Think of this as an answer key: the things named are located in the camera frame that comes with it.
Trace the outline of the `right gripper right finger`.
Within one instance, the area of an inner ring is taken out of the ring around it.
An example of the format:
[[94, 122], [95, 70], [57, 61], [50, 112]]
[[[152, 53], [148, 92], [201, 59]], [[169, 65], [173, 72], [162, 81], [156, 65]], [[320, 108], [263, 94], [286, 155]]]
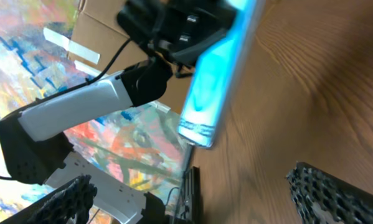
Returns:
[[373, 195], [305, 162], [286, 179], [303, 223], [373, 224]]

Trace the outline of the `Galaxy S25 smartphone cyan screen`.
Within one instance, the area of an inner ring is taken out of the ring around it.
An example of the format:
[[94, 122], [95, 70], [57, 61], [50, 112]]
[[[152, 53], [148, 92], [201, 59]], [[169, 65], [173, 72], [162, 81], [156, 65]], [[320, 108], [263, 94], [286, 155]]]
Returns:
[[193, 145], [204, 148], [215, 141], [265, 5], [259, 0], [229, 3], [237, 10], [235, 21], [225, 37], [199, 56], [177, 129]]

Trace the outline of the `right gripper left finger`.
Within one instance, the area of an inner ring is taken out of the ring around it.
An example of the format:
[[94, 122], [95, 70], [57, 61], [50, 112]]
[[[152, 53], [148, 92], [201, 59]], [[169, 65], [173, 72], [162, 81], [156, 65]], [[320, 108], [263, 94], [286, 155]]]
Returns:
[[80, 175], [72, 179], [0, 224], [66, 224], [71, 219], [86, 224], [98, 192], [91, 178]]

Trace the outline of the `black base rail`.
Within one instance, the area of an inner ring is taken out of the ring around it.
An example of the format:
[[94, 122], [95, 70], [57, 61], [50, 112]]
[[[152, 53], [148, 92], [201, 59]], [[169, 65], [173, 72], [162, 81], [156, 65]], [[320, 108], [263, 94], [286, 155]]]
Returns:
[[182, 177], [179, 198], [170, 224], [201, 224], [202, 197], [200, 170], [191, 167]]

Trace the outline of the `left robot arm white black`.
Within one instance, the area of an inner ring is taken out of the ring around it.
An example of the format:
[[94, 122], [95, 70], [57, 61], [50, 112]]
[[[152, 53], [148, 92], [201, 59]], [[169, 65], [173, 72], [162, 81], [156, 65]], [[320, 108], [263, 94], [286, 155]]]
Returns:
[[37, 99], [0, 120], [0, 144], [9, 180], [49, 184], [51, 194], [7, 219], [8, 223], [86, 223], [93, 206], [121, 223], [163, 224], [163, 201], [98, 169], [73, 148], [65, 130], [164, 95], [171, 65], [194, 67], [224, 38], [237, 8], [225, 1], [126, 1], [116, 20], [147, 59], [121, 73], [97, 77]]

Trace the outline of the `brown cardboard box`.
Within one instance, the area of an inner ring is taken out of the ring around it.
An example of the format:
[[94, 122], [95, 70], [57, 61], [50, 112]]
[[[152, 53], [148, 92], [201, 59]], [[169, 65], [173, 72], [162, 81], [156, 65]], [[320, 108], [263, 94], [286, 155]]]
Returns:
[[[78, 61], [102, 71], [113, 58], [121, 45], [128, 39], [126, 32], [118, 25], [116, 15], [122, 10], [125, 0], [81, 0], [78, 17], [73, 28], [71, 40], [100, 55], [97, 63], [75, 53], [68, 53], [71, 61]], [[120, 71], [130, 65], [146, 60], [147, 55], [134, 43], [129, 43], [122, 51], [108, 73]], [[181, 114], [191, 79], [177, 79], [172, 76], [168, 81], [165, 94], [158, 99]]]

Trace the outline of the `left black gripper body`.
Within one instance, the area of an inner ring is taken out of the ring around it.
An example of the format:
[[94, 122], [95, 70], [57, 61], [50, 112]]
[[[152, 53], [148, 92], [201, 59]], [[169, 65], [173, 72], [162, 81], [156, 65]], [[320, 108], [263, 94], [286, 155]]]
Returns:
[[161, 53], [171, 63], [193, 67], [198, 57], [222, 40], [236, 8], [221, 0], [129, 0], [117, 23], [148, 55]]

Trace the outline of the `colourful painted floor mat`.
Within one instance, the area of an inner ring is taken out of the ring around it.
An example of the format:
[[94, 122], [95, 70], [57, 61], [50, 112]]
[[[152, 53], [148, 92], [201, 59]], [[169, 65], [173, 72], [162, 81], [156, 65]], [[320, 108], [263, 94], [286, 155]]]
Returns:
[[[78, 1], [0, 1], [0, 119], [19, 107], [78, 85], [89, 74], [44, 29], [66, 38], [78, 21]], [[181, 172], [190, 150], [176, 134], [188, 80], [171, 78], [164, 96], [66, 131], [75, 150], [125, 184], [152, 192], [173, 215]], [[0, 222], [52, 191], [9, 180], [0, 146]]]

